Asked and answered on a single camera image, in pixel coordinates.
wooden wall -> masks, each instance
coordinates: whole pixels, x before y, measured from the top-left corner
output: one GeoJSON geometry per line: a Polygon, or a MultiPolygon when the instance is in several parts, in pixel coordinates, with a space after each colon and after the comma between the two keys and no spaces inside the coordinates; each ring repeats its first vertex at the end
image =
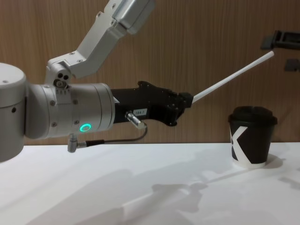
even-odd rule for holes
{"type": "MultiPolygon", "coordinates": [[[[108,0],[0,0],[0,61],[43,83],[49,59],[71,52],[108,0]]],[[[157,0],[135,36],[123,38],[96,75],[75,83],[132,88],[139,80],[192,94],[227,77],[266,52],[264,36],[300,30],[299,0],[157,0]]],[[[300,74],[284,72],[297,51],[276,57],[193,106],[176,128],[148,121],[145,143],[228,142],[227,116],[240,105],[260,105],[279,119],[274,140],[300,141],[300,74]]],[[[83,139],[129,138],[130,124],[83,139]]],[[[66,138],[27,144],[65,144],[66,138]]]]}

white stick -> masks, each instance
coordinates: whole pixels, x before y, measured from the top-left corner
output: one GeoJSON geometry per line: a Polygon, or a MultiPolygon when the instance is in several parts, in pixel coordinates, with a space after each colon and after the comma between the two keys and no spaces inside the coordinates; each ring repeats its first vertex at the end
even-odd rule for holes
{"type": "Polygon", "coordinates": [[[262,62],[265,62],[266,60],[270,59],[273,56],[274,56],[274,52],[269,52],[269,53],[265,54],[264,56],[260,57],[258,60],[255,60],[254,62],[250,63],[248,66],[246,66],[243,69],[239,70],[238,72],[230,75],[229,77],[227,77],[227,78],[219,81],[218,83],[212,85],[208,89],[200,92],[199,94],[197,94],[197,95],[194,96],[193,103],[195,103],[196,101],[200,100],[204,96],[210,94],[211,92],[213,92],[214,90],[216,90],[219,87],[223,86],[224,84],[226,84],[227,82],[229,82],[232,79],[236,78],[237,76],[245,73],[249,69],[251,69],[253,67],[256,67],[257,65],[261,64],[262,62]]]}

table surface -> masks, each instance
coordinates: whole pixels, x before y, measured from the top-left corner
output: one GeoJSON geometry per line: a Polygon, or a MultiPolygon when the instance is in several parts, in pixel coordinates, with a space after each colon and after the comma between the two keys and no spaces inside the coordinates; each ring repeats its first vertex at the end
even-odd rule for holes
{"type": "Polygon", "coordinates": [[[268,164],[232,163],[230,144],[26,146],[0,164],[5,225],[298,225],[300,143],[268,164]]]}

green led ring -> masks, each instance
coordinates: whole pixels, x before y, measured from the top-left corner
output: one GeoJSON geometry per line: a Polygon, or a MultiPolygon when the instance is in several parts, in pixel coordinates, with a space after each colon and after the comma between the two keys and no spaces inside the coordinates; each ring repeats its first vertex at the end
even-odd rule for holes
{"type": "Polygon", "coordinates": [[[91,130],[92,129],[92,125],[91,124],[89,124],[89,123],[86,123],[86,124],[83,124],[81,127],[80,127],[80,131],[81,132],[87,132],[87,131],[89,131],[89,130],[91,130]]]}

black lid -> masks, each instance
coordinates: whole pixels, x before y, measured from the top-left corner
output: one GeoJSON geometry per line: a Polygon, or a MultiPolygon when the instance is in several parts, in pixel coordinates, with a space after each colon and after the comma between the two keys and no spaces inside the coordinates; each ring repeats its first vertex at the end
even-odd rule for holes
{"type": "Polygon", "coordinates": [[[247,124],[261,126],[273,126],[277,124],[277,118],[272,111],[258,106],[240,106],[234,109],[228,118],[229,122],[239,121],[247,124]]]}

